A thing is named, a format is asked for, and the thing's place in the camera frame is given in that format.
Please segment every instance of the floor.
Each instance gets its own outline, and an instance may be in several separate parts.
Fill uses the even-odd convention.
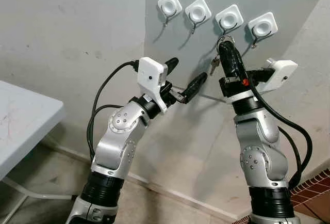
[[[30,190],[48,194],[79,194],[89,166],[43,145],[36,146],[9,177]],[[0,220],[14,206],[20,194],[0,182]],[[65,223],[73,205],[67,200],[27,199],[10,224]],[[227,224],[214,216],[126,181],[119,202],[117,224]],[[303,224],[321,223],[298,214]]]

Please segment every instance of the gray wall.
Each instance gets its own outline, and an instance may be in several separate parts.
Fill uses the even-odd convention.
[[[145,54],[161,61],[173,56],[178,57],[180,64],[170,79],[180,87],[185,87],[191,78],[208,70],[210,61],[215,56],[213,46],[221,34],[214,16],[224,8],[237,4],[244,18],[244,24],[231,33],[240,52],[243,52],[252,41],[249,31],[245,29],[247,22],[268,11],[274,13],[279,32],[260,42],[260,46],[248,52],[244,58],[248,67],[261,67],[267,58],[276,58],[283,54],[317,2],[317,0],[205,0],[212,11],[212,17],[189,37],[192,24],[184,12],[175,17],[162,31],[164,17],[156,7],[157,1],[146,0]],[[193,1],[180,0],[183,8]],[[209,78],[204,94],[217,98],[222,96],[218,83],[221,77],[219,72],[222,72],[220,68],[214,77]]]
[[[145,0],[0,0],[0,9],[0,79],[62,100],[67,117],[52,136],[87,154],[97,89],[117,65],[143,56]],[[125,69],[100,101],[123,104],[138,93],[136,73]]]

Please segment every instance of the white wall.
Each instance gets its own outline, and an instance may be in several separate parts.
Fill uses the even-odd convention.
[[[62,100],[67,117],[52,136],[87,154],[97,89],[116,66],[143,56],[145,0],[0,0],[0,10],[0,79]],[[125,69],[101,103],[137,93],[136,73]],[[95,132],[104,132],[99,122]]]

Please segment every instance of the black cable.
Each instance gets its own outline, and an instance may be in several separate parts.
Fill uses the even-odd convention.
[[[320,216],[318,216],[309,206],[307,206],[306,203],[303,203],[306,208],[308,208],[320,221],[322,221],[324,224],[327,224]]]
[[[312,154],[312,150],[313,150],[313,144],[312,144],[312,140],[311,137],[309,135],[309,133],[302,128],[301,126],[299,126],[298,124],[286,119],[285,117],[281,116],[278,112],[276,112],[259,94],[259,92],[257,91],[257,89],[255,88],[254,84],[253,84],[253,80],[252,80],[252,76],[249,76],[249,83],[250,83],[250,88],[254,94],[254,96],[257,98],[257,100],[263,105],[263,107],[270,113],[272,114],[274,117],[276,117],[278,120],[280,120],[281,122],[285,123],[286,125],[294,128],[295,130],[299,131],[306,139],[306,143],[307,143],[307,152],[306,152],[306,156],[301,164],[302,167],[302,171],[305,170],[310,158],[311,158],[311,154]],[[298,172],[296,172],[294,174],[294,177],[298,178]]]
[[[280,126],[278,126],[278,130],[288,139],[288,141],[290,142],[293,152],[294,152],[294,156],[295,156],[295,161],[297,163],[297,172],[292,176],[292,178],[289,181],[289,189],[293,189],[296,186],[298,186],[299,181],[301,179],[301,174],[302,174],[302,167],[301,167],[301,160],[300,160],[300,155],[299,155],[299,151],[297,146],[295,145],[293,139],[291,138],[291,136]]]
[[[97,106],[97,102],[98,99],[100,97],[100,94],[103,90],[103,88],[106,86],[106,84],[111,80],[111,78],[119,71],[121,70],[123,67],[125,66],[133,66],[133,68],[136,70],[138,67],[138,60],[136,61],[129,61],[129,62],[125,62],[123,64],[121,64],[120,66],[118,66],[106,79],[105,81],[102,83],[102,85],[100,86],[99,90],[96,93],[95,99],[94,99],[94,103],[93,103],[93,107],[92,107],[92,115],[91,118],[88,122],[88,126],[87,126],[87,132],[86,132],[86,136],[87,136],[87,144],[89,147],[89,153],[90,153],[90,157],[91,157],[91,161],[94,158],[95,152],[94,152],[94,148],[93,148],[93,128],[94,128],[94,117],[95,117],[95,113],[96,113],[96,106]]]

